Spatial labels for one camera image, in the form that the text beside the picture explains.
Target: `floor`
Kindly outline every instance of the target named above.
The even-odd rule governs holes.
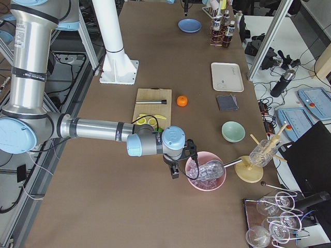
[[[265,16],[268,11],[269,9],[260,8],[259,3],[255,3],[255,16]],[[331,43],[330,39],[317,25],[316,21],[308,13],[305,7],[301,6],[299,13],[297,15],[291,16],[291,19],[312,55],[315,58],[318,58]],[[331,73],[327,79],[329,82],[331,82]]]

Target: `clear plastic container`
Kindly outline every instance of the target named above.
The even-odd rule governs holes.
[[[196,181],[207,181],[217,179],[223,176],[225,168],[217,160],[211,160],[204,165],[199,166],[199,177]],[[187,172],[189,177],[197,177],[198,169],[193,167],[190,171]]]
[[[259,167],[265,167],[276,154],[276,152],[276,144],[265,139],[262,140],[256,146],[256,148],[254,148],[254,150],[249,155],[249,159],[253,164]]]

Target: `black water bottle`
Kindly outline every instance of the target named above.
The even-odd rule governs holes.
[[[280,77],[275,87],[271,90],[270,95],[272,95],[273,97],[279,97],[294,77],[295,71],[293,69],[287,70]]]

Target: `wooden cutting board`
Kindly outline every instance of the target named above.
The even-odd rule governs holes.
[[[165,129],[171,125],[171,90],[170,89],[138,89],[136,101],[167,100],[167,104],[136,104],[134,106],[133,119],[135,121],[140,114],[162,115],[166,120],[158,118],[159,126]]]

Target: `blue bowl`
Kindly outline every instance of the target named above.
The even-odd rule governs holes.
[[[178,27],[183,32],[195,33],[201,29],[202,25],[195,19],[183,19],[178,22]]]

